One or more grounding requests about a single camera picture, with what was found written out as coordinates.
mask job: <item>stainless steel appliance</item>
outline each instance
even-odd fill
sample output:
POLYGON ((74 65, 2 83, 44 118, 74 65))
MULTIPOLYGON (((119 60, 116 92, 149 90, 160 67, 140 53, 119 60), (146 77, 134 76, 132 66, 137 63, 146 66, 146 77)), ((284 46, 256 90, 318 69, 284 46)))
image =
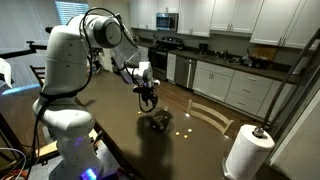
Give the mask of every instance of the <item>stainless steel appliance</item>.
POLYGON ((181 46, 182 40, 165 36, 157 43, 156 46, 149 48, 149 61, 152 66, 153 76, 160 80, 166 80, 168 51, 181 46))
POLYGON ((177 31, 178 13, 157 13, 157 30, 177 31))
POLYGON ((174 82, 186 88, 192 88, 197 61, 177 56, 174 82))

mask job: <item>light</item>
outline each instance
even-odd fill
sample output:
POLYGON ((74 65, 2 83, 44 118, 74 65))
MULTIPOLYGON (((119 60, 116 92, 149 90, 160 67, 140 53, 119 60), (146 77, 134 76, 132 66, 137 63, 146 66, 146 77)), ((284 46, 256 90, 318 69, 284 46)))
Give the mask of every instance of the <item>light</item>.
POLYGON ((94 174, 91 168, 87 169, 81 174, 81 180, 96 180, 97 176, 94 174))
POLYGON ((17 93, 17 92, 24 91, 24 90, 27 90, 27 89, 36 88, 36 87, 39 87, 39 86, 40 85, 37 83, 37 84, 30 84, 30 85, 27 85, 27 86, 12 88, 12 89, 8 89, 5 92, 3 92, 2 95, 13 94, 13 93, 17 93))

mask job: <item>oven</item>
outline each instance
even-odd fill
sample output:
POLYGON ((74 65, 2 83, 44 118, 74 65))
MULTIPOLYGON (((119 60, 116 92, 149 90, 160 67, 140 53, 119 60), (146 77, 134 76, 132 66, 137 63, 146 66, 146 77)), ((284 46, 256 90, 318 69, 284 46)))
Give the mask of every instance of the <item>oven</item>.
POLYGON ((175 37, 164 36, 157 43, 157 45, 149 48, 148 57, 152 66, 153 76, 165 81, 168 51, 182 46, 182 40, 175 37))
POLYGON ((149 48, 148 56, 152 66, 153 76, 163 81, 166 80, 167 52, 149 48))

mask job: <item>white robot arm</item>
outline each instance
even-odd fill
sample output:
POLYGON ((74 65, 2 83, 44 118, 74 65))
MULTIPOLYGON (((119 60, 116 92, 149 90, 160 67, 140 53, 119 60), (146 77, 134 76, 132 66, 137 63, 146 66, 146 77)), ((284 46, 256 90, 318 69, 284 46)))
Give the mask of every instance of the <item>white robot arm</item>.
POLYGON ((153 108, 157 105, 153 86, 158 83, 153 80, 150 62, 140 62, 137 46, 120 16, 86 13, 73 18, 66 26, 54 27, 47 46, 45 83, 40 98, 33 105, 37 116, 35 126, 41 121, 55 134, 63 158, 49 179, 78 179, 88 170, 96 176, 103 172, 88 137, 94 119, 84 107, 75 103, 76 94, 89 82, 86 62, 92 58, 93 47, 112 48, 124 81, 138 84, 133 91, 141 94, 146 104, 151 101, 153 108), (129 68, 129 64, 138 64, 138 68, 129 68))

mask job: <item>white cabinet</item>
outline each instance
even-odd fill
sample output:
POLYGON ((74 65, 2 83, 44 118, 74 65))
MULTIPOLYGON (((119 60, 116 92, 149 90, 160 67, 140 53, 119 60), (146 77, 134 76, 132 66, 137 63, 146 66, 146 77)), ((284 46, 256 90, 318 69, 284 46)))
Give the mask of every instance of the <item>white cabinet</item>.
POLYGON ((211 29, 252 33, 263 0, 216 0, 211 29))
POLYGON ((166 78, 174 81, 174 73, 176 69, 176 55, 168 53, 166 78))
POLYGON ((158 0, 158 12, 178 13, 179 0, 158 0))
POLYGON ((233 72, 232 69, 198 61, 193 90, 224 102, 233 72))
POLYGON ((132 28, 138 28, 138 0, 129 1, 130 25, 132 28))
POLYGON ((228 76, 212 73, 211 84, 207 95, 214 99, 224 102, 231 84, 231 78, 228 76))
POLYGON ((157 0, 130 0, 131 27, 156 30, 157 0))
POLYGON ((305 0, 265 0, 250 42, 281 45, 301 1, 305 0))
POLYGON ((214 2, 180 0, 178 33, 209 37, 214 2))
MULTIPOLYGON (((307 0, 303 8, 301 8, 301 11, 297 12, 296 17, 293 18, 286 33, 286 39, 282 45, 286 47, 303 48, 318 28, 320 28, 319 17, 320 1, 307 0)), ((318 44, 319 40, 312 45, 311 49, 315 49, 318 44)))
MULTIPOLYGON (((273 83, 268 91, 268 94, 266 95, 266 98, 264 99, 264 101, 259 109, 257 116, 259 116, 261 118, 265 118, 267 111, 269 109, 269 106, 271 104, 271 101, 273 100, 273 97, 276 94, 280 84, 281 84, 280 81, 273 81, 273 83)), ((287 100, 290 97, 290 95, 292 94, 294 88, 295 88, 295 85, 292 85, 292 84, 286 84, 284 86, 275 106, 273 107, 273 110, 272 110, 271 115, 269 117, 269 121, 272 121, 274 119, 276 114, 279 112, 280 108, 287 102, 287 100)))
POLYGON ((271 84, 271 79, 236 71, 231 82, 226 103, 252 115, 256 115, 271 84))
POLYGON ((210 71, 197 67, 192 89, 202 94, 207 94, 211 81, 210 77, 210 71))

